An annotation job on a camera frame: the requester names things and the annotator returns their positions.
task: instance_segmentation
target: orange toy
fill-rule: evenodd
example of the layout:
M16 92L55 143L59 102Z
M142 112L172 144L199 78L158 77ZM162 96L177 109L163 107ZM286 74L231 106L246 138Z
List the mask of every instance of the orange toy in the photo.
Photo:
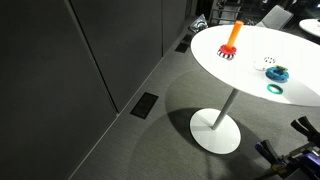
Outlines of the orange toy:
M218 51L218 55L220 57L223 57L225 59L231 60L234 58L234 55L236 54L237 48L233 46L234 42L237 39L237 36L239 34L239 31L243 25L242 21L236 21L234 23L231 35L229 37L229 41L226 45L222 45Z

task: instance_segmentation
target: orange handle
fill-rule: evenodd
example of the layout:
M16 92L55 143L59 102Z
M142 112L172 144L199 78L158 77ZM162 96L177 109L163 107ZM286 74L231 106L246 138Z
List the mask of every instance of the orange handle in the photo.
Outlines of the orange handle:
M230 37L229 37L228 44L226 45L226 48L227 48L228 50L231 50L231 49L232 49L233 44L234 44L234 42L236 41L236 38L237 38L237 36L238 36L238 33L239 33L242 25L243 25L243 22L242 22L242 21L236 21L236 22L234 23L234 26L233 26L231 35L230 35Z

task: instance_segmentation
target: black floor vent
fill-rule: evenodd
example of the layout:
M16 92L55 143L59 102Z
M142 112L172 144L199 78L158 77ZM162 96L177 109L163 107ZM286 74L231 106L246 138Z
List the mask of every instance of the black floor vent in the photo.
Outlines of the black floor vent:
M180 43L175 51L185 53L187 51L188 47L189 47L189 44Z
M184 36L184 38L182 39L182 41L185 41L185 42L187 42L187 43L191 43L191 41L192 41L192 35L190 35L190 34L186 34L185 36Z
M130 114L146 119L157 99L158 96L145 92Z

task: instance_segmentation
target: gray carpet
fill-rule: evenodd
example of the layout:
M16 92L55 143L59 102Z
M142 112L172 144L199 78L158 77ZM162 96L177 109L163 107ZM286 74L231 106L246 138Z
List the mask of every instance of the gray carpet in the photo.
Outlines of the gray carpet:
M257 141L269 139L278 154L286 154L307 143L291 128L293 119L306 115L320 129L320 108L283 105L241 93L229 112L240 128L240 146L226 155L202 149L190 134L190 118L201 108L221 109L232 88L203 70L190 48L174 52L180 39L72 180L254 179L269 167L254 149ZM145 120L130 114L144 92L159 96Z

